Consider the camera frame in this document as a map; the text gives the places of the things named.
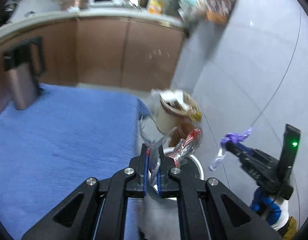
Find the blue gloved right hand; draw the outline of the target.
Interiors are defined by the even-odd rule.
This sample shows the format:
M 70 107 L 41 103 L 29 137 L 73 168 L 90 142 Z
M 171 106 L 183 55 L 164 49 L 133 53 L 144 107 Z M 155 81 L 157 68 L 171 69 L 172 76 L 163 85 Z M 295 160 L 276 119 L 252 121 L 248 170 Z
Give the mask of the blue gloved right hand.
M 266 215 L 267 223 L 276 231 L 289 220 L 288 201 L 282 197 L 268 195 L 262 188 L 254 192 L 250 208 L 261 216 Z

